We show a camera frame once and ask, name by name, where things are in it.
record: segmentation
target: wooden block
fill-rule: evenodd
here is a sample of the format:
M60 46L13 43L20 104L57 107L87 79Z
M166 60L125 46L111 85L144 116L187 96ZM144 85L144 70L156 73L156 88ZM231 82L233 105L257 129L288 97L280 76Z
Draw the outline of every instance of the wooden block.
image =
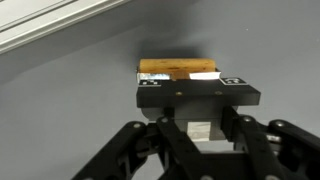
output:
M171 79L190 79L190 73L215 72L213 59L141 59L139 72L152 74L170 74Z

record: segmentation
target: gray tabletop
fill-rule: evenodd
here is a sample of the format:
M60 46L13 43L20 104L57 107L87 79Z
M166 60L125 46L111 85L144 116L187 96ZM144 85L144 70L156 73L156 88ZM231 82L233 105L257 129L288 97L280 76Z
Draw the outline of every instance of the gray tabletop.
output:
M147 122L135 104L141 57L214 58L223 76L262 92L240 113L320 136L319 9L318 0L136 0L0 55L1 179L70 179L126 122ZM135 179L156 179L156 160Z

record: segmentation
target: screw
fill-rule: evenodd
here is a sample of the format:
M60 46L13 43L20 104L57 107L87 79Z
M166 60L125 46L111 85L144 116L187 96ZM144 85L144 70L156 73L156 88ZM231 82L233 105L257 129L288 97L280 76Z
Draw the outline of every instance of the screw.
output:
M213 178L211 176L204 175L204 176L201 177L200 180L213 180Z
M248 116L245 116L245 117L243 117L243 120L244 120L245 122L250 122L250 121L251 121L251 118L248 117Z
M133 127L134 127L134 128L139 128L139 127L141 127L141 124L135 123L135 124L133 125Z
M277 121L277 122L276 122L276 125L279 126L279 127L282 127L282 126L284 126L284 123L281 122L281 121Z
M163 123L166 123L166 122L168 122L168 119L167 119L167 118L163 118L161 121L162 121Z
M268 175L268 176L266 176L266 180L280 180L280 179L277 176Z
M215 95L222 95L223 93L221 91L214 92Z
M182 96L182 92L176 92L176 96Z

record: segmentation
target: gray surface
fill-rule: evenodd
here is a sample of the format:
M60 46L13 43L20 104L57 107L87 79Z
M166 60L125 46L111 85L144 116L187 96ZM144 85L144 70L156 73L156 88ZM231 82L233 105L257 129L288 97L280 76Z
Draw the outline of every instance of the gray surface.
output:
M127 121L145 121L135 108L141 56L215 58L262 92L241 113L320 136L319 9L318 0L137 0L1 55L1 179L70 179ZM152 159L136 179L161 173Z

